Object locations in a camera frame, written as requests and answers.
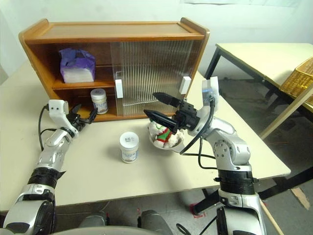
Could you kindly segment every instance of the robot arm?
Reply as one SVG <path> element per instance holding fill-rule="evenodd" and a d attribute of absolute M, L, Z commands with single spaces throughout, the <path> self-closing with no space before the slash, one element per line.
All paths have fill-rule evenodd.
<path fill-rule="evenodd" d="M 86 123 L 92 123 L 97 110 L 88 119 L 77 114 L 80 105 L 70 112 L 63 100 L 49 101 L 49 115 L 59 126 L 45 142 L 33 173 L 9 210 L 3 227 L 14 234 L 45 235 L 53 231 L 55 216 L 54 189 L 61 172 L 65 153 L 72 139 L 78 136 Z"/>
<path fill-rule="evenodd" d="M 210 81 L 206 80 L 202 82 L 203 107 L 200 110 L 168 94 L 154 93 L 159 101 L 178 107 L 178 111 L 172 119 L 157 111 L 144 112 L 174 133 L 178 129 L 187 129 L 189 135 L 196 136 L 195 139 L 202 136 L 211 144 L 219 172 L 215 181 L 220 182 L 219 198 L 224 204 L 217 209 L 218 234 L 266 235 L 259 195 L 254 191 L 250 149 L 231 124 L 213 117 L 214 96 L 217 95 L 214 95 Z M 180 154 L 191 145 L 187 145 Z"/>

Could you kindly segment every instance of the wall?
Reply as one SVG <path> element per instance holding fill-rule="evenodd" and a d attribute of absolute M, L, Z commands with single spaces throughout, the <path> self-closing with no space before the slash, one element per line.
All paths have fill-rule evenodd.
<path fill-rule="evenodd" d="M 205 73 L 215 43 L 313 43 L 313 1 L 295 7 L 185 4 L 180 0 L 0 0 L 0 62 L 11 75 L 27 59 L 18 33 L 41 18 L 49 21 L 179 21 L 188 17 L 211 31 L 199 70 Z M 217 75 L 238 71 L 221 61 Z"/>

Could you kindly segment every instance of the stuffed toy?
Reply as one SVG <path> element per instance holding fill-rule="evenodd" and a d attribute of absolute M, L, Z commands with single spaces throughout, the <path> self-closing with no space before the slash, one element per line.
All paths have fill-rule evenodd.
<path fill-rule="evenodd" d="M 155 135 L 154 145 L 161 148 L 172 148 L 179 140 L 183 140 L 184 135 L 181 131 L 177 131 L 176 134 L 170 131 L 165 126 L 162 126 L 155 121 L 151 121 L 148 125 L 148 129 L 151 135 Z"/>

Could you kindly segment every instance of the tissue box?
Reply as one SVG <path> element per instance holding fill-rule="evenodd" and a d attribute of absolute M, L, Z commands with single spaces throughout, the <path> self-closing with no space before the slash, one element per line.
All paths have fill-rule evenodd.
<path fill-rule="evenodd" d="M 93 82 L 95 58 L 87 51 L 66 48 L 61 54 L 60 72 L 65 83 Z"/>

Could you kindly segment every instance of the white jar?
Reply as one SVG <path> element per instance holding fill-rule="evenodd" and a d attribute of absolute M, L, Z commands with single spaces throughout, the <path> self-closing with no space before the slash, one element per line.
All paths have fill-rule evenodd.
<path fill-rule="evenodd" d="M 101 88 L 93 89 L 90 92 L 93 106 L 98 108 L 98 114 L 105 114 L 108 111 L 106 91 Z"/>
<path fill-rule="evenodd" d="M 119 138 L 122 161 L 132 163 L 138 157 L 139 137 L 134 132 L 125 132 Z"/>

